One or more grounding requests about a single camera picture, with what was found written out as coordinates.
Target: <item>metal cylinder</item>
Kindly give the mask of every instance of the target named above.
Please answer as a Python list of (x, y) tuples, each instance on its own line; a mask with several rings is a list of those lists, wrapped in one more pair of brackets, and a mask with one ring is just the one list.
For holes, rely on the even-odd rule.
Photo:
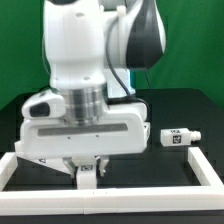
[(106, 86), (78, 90), (60, 90), (66, 106), (65, 120), (77, 126), (95, 124), (103, 114)]

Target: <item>black tabletop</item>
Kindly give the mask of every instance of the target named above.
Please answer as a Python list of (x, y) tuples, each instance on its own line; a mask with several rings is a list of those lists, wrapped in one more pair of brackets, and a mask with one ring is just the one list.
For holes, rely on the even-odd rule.
[[(1, 155), (14, 151), (22, 123), (21, 106), (30, 94), (15, 98), (0, 111)], [(137, 97), (150, 105), (151, 136), (142, 154), (111, 156), (98, 187), (191, 186), (199, 182), (187, 163), (187, 146), (165, 148), (160, 130), (188, 128), (202, 134), (200, 147), (222, 178), (224, 176), (224, 110), (192, 89), (139, 90)], [(75, 189), (69, 175), (19, 159), (5, 191)], [(159, 212), (108, 215), (0, 217), (2, 223), (224, 223), (223, 211)]]

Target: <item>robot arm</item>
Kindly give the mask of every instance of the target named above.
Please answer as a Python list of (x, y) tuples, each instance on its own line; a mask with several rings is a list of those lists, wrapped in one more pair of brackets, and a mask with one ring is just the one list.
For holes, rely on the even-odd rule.
[(44, 33), (51, 86), (57, 89), (104, 84), (108, 58), (114, 68), (150, 68), (165, 48), (155, 0), (109, 12), (100, 10), (98, 0), (47, 0)]
[(161, 24), (154, 0), (110, 12), (98, 0), (46, 0), (52, 88), (24, 104), (18, 155), (46, 166), (61, 159), (68, 170), (79, 167), (78, 173), (84, 165), (96, 167), (97, 157), (103, 176), (109, 155), (143, 152), (150, 135), (146, 105), (109, 105), (104, 70), (151, 67), (165, 47)]

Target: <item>white frame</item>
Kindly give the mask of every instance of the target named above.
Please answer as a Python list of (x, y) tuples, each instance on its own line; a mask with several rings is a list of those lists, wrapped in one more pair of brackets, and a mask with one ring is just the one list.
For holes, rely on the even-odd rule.
[[(224, 210), (224, 186), (199, 148), (188, 162), (202, 186), (0, 192), (0, 215), (97, 214)], [(17, 167), (15, 153), (0, 161), (0, 183)]]

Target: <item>green background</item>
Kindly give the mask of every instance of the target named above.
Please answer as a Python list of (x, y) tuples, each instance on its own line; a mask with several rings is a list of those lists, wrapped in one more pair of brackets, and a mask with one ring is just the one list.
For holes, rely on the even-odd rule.
[[(157, 2), (166, 51), (150, 71), (134, 73), (134, 85), (200, 89), (224, 108), (224, 1)], [(43, 0), (0, 2), (0, 108), (48, 85), (41, 60), (42, 7)]]

